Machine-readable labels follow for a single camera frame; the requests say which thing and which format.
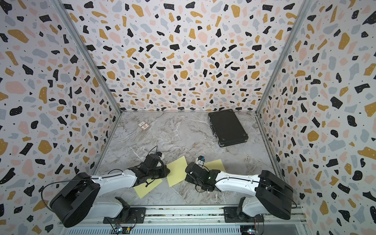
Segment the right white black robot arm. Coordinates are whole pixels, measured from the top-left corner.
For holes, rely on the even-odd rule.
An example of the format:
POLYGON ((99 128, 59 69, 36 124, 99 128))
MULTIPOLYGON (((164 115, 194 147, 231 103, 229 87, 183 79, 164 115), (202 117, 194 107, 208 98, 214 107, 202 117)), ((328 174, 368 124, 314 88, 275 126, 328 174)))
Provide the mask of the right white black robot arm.
POLYGON ((239 216, 255 217, 269 213, 277 218, 290 220, 294 189, 268 170, 259 175, 236 175, 217 169, 208 170, 194 162, 185 172, 186 181, 205 192, 237 192, 243 197, 237 208, 239 216))

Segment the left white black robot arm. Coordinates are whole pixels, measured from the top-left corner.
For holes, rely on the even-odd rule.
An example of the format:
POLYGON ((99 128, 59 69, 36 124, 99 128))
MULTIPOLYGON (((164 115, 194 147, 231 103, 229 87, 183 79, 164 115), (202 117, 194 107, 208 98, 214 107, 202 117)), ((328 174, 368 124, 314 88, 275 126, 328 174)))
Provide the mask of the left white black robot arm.
POLYGON ((65 186, 45 206, 59 218, 66 228, 89 218, 103 218, 104 223, 126 222, 131 217, 130 205, 121 197, 115 202, 101 202, 99 197, 119 189, 130 189, 166 178, 170 169, 163 162, 161 152, 148 154, 143 162, 120 172, 106 175, 78 173, 66 180, 65 186))

